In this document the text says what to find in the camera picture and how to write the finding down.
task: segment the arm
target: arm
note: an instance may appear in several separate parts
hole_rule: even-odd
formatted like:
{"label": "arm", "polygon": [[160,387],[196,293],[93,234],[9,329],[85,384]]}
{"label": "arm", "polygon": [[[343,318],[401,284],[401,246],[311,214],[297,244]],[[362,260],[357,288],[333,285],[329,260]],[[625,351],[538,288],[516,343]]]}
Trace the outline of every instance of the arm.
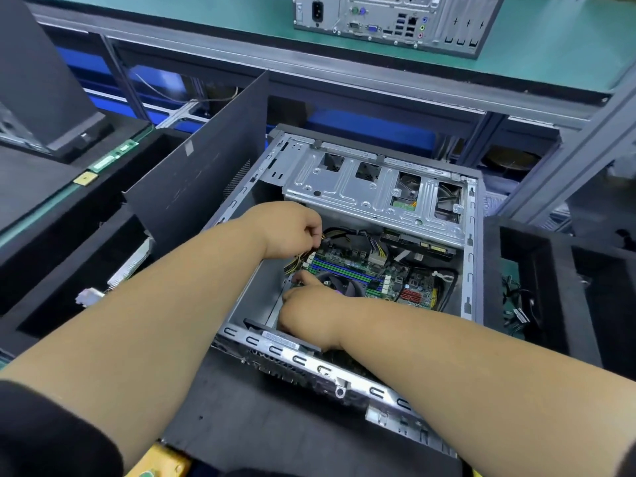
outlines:
{"label": "arm", "polygon": [[455,316],[300,279],[281,324],[347,351],[485,476],[613,476],[636,440],[631,380]]}
{"label": "arm", "polygon": [[263,258],[317,247],[320,216],[256,206],[199,234],[9,364],[23,384],[100,429],[130,468],[184,400],[226,314]]}

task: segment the power supply cable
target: power supply cable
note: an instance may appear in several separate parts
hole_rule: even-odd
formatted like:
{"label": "power supply cable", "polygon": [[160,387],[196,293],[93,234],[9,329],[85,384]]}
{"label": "power supply cable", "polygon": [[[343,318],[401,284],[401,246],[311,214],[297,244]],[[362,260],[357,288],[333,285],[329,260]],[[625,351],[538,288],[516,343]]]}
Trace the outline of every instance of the power supply cable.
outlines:
{"label": "power supply cable", "polygon": [[[146,82],[146,80],[139,75],[137,72],[133,72],[131,71],[131,73],[137,77],[142,84],[144,84],[146,87],[148,87],[150,90],[152,90],[153,92],[157,93],[158,95],[161,95],[163,98],[170,100],[171,102],[177,102],[177,103],[188,103],[189,100],[177,100],[176,98],[172,98],[169,95],[165,95],[163,92],[157,90],[155,87],[153,87],[152,85],[150,85],[148,82]],[[195,99],[197,102],[229,102],[231,100],[234,100],[236,98],[236,96],[239,94],[239,88],[236,87],[236,90],[234,90],[234,95],[232,95],[231,97],[227,97],[227,98],[197,98]]]}

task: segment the back panel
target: back panel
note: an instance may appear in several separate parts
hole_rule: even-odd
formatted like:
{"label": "back panel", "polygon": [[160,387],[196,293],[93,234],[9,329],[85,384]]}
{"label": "back panel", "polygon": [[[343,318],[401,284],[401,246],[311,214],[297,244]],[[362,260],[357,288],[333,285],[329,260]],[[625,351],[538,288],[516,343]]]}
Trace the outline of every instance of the back panel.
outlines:
{"label": "back panel", "polygon": [[477,57],[503,0],[295,0],[294,25]]}

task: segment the fan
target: fan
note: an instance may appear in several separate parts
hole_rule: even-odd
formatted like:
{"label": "fan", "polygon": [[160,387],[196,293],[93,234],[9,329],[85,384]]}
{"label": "fan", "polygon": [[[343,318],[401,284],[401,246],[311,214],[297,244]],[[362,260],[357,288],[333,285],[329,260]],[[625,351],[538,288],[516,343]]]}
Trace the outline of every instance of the fan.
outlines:
{"label": "fan", "polygon": [[345,296],[364,297],[366,294],[364,287],[358,281],[347,279],[344,276],[322,271],[316,274],[316,277],[325,286],[335,289]]}

